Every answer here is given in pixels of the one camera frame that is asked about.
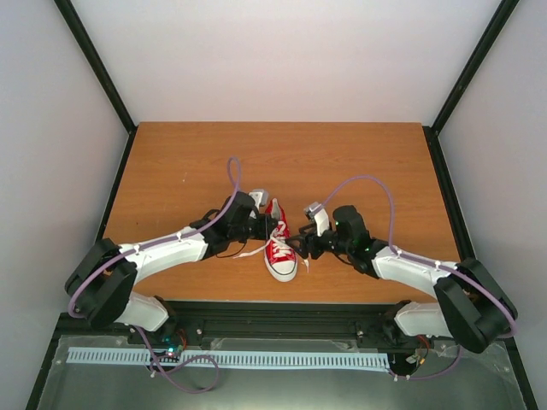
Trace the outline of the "white shoelace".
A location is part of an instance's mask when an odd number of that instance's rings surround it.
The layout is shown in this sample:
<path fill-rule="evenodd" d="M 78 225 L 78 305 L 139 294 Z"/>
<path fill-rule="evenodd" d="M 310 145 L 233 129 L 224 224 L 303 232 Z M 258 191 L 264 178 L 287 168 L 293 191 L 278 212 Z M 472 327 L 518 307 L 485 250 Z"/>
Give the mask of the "white shoelace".
<path fill-rule="evenodd" d="M 265 267 L 273 278 L 283 283 L 290 282 L 296 277 L 300 265 L 304 266 L 305 272 L 309 272 L 309 261 L 288 243 L 289 233 L 288 225 L 280 221 L 261 247 L 239 253 L 232 258 L 250 258 L 261 254 Z"/>

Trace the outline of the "red canvas sneaker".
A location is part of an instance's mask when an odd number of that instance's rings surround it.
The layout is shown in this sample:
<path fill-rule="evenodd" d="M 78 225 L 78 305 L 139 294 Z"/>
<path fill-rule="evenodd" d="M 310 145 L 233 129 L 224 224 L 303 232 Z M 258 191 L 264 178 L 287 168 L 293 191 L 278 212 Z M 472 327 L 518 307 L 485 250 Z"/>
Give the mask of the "red canvas sneaker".
<path fill-rule="evenodd" d="M 296 252 L 286 245 L 285 240 L 291 236 L 285 211 L 277 198 L 273 198 L 267 206 L 266 214 L 278 220 L 278 227 L 272 232 L 264 249 L 264 260 L 273 278 L 286 283 L 292 281 L 297 274 Z"/>

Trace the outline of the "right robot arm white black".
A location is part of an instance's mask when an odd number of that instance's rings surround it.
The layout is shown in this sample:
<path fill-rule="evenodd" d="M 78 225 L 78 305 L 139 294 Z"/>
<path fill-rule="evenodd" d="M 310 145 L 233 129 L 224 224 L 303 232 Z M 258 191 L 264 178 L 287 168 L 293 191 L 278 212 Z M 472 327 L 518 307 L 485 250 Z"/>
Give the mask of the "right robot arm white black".
<path fill-rule="evenodd" d="M 403 302 L 392 315 L 390 337 L 447 337 L 480 354 L 515 330 L 515 306 L 478 260 L 447 262 L 406 252 L 372 237 L 352 205 L 327 214 L 314 203 L 305 213 L 309 224 L 286 240 L 299 256 L 316 260 L 325 253 L 343 255 L 361 274 L 432 297 L 431 303 Z"/>

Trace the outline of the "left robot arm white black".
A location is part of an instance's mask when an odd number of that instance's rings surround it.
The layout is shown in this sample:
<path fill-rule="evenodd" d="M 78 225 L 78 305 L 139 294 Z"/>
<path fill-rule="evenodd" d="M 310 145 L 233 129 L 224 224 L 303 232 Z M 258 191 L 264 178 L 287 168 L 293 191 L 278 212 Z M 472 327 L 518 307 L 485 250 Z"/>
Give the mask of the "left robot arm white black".
<path fill-rule="evenodd" d="M 232 243 L 266 240 L 277 225 L 259 211 L 267 200 L 265 190 L 238 192 L 222 209 L 209 210 L 174 234 L 135 244 L 97 241 L 65 283 L 73 315 L 94 330 L 137 326 L 158 343 L 172 342 L 178 333 L 174 311 L 159 296 L 140 295 L 135 285 L 169 268 L 224 255 Z"/>

